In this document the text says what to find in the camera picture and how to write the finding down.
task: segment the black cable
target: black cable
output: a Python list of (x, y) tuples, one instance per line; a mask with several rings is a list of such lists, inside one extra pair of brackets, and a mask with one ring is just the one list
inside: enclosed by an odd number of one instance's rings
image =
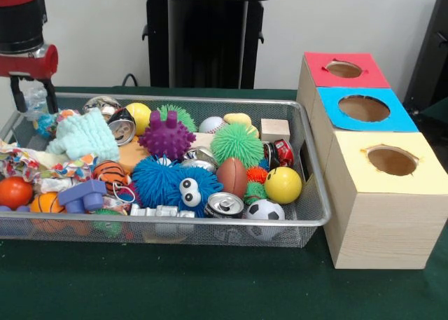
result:
[(125, 79), (121, 83), (122, 87), (124, 87), (126, 85), (127, 80), (129, 80), (129, 78), (131, 78), (134, 81), (134, 86), (136, 86), (136, 87), (139, 86), (139, 84), (137, 83), (137, 79), (135, 78), (134, 74), (129, 73), (128, 75), (125, 76)]

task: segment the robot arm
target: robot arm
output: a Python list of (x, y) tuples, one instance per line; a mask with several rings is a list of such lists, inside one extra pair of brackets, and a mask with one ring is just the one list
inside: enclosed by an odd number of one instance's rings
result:
[(19, 80), (39, 81), (47, 90), (50, 113), (57, 112), (55, 88), (51, 83), (57, 71), (57, 49), (43, 40), (47, 21), (44, 0), (0, 0), (0, 76), (9, 77), (15, 105), (26, 112)]

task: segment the orange spiky ball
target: orange spiky ball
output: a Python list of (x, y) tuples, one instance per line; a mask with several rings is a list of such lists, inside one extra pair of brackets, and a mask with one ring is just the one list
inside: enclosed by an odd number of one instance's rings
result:
[(250, 167), (247, 169), (247, 179), (252, 182), (264, 184), (267, 177), (267, 171), (261, 167)]

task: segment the white wall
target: white wall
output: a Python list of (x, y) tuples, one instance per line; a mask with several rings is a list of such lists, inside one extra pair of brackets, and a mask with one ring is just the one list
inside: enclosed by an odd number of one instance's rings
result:
[[(404, 97), (435, 0), (266, 1), (256, 88), (296, 89), (304, 51), (370, 52)], [(118, 85), (127, 72), (149, 84), (141, 41), (146, 0), (45, 0), (48, 42), (57, 45), (56, 85)], [(11, 111), (1, 79), (0, 124)]]

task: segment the yellow ball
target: yellow ball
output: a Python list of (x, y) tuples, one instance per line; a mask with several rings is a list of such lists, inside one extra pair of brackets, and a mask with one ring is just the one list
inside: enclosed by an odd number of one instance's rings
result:
[(149, 116), (151, 115), (151, 110), (142, 103), (132, 103), (126, 106), (126, 109), (134, 117), (137, 136), (141, 136), (145, 133), (145, 129), (149, 126)]
[(269, 199), (288, 204), (299, 197), (302, 191), (302, 180), (294, 169), (277, 167), (267, 175), (265, 190)]

